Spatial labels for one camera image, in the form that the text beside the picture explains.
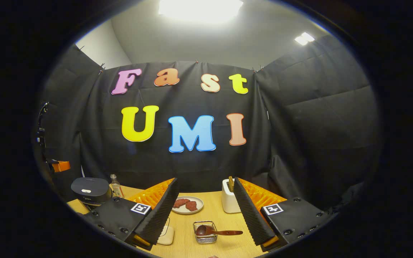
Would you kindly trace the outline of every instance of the wooden table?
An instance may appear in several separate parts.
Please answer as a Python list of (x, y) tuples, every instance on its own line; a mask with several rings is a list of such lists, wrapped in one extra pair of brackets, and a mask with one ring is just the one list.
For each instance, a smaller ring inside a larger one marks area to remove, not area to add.
[[(124, 197), (128, 198), (142, 191), (141, 189), (122, 186)], [(194, 196), (202, 199), (204, 206), (194, 214), (170, 213), (170, 226), (174, 228), (174, 239), (171, 245), (153, 245), (151, 251), (163, 258), (208, 258), (216, 255), (218, 258), (251, 258), (264, 253), (259, 246), (254, 245), (241, 213), (228, 214), (224, 212), (221, 203), (221, 191), (204, 193), (179, 193), (179, 196)], [(68, 202), (76, 212), (86, 214), (87, 208), (79, 200)], [(242, 235), (222, 236), (212, 244), (199, 244), (195, 240), (192, 223), (211, 220), (218, 230), (241, 230)]]

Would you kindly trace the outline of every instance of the pink letter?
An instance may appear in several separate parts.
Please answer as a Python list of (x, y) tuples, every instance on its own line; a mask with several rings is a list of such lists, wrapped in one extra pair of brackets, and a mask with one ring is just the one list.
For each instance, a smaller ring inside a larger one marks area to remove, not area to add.
[(132, 86), (133, 82), (135, 81), (135, 75), (141, 75), (141, 73), (142, 73), (141, 69), (133, 69), (133, 70), (119, 72), (118, 83), (116, 83), (116, 88), (113, 89), (111, 94), (117, 95), (117, 94), (124, 94), (125, 92), (127, 92), (127, 89), (125, 88), (125, 84), (127, 83), (128, 87)]

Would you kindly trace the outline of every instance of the wire basket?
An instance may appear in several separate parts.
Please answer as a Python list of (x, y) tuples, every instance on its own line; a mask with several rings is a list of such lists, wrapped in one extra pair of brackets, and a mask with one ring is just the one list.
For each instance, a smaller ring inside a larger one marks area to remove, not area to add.
[(211, 220), (196, 221), (196, 222), (192, 223), (192, 226), (194, 227), (194, 237), (197, 240), (197, 243), (199, 243), (199, 244), (211, 244), (211, 243), (216, 242), (216, 240), (218, 239), (218, 235), (216, 235), (216, 234), (202, 235), (202, 236), (199, 236), (199, 235), (195, 234), (195, 232), (197, 231), (197, 228), (201, 225), (213, 227), (213, 230), (216, 231), (216, 226), (214, 225), (214, 222), (212, 222)]

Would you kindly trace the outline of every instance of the glass bottle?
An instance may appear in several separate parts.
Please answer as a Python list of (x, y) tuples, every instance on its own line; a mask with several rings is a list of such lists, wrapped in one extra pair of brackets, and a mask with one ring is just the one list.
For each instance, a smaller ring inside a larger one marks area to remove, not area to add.
[(116, 179), (116, 175), (115, 174), (111, 174), (111, 186), (113, 187), (114, 190), (114, 194), (116, 196), (119, 196), (120, 198), (123, 198), (123, 192), (122, 192), (122, 188), (120, 187), (120, 183), (118, 182), (118, 180)]

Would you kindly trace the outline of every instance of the wooden spoon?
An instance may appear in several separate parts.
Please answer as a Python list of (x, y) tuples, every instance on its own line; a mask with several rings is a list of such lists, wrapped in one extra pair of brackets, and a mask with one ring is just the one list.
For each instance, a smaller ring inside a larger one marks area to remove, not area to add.
[(197, 230), (195, 231), (196, 235), (203, 236), (203, 235), (241, 235), (243, 231), (239, 230), (223, 230), (223, 231), (214, 231), (212, 227), (200, 225)]

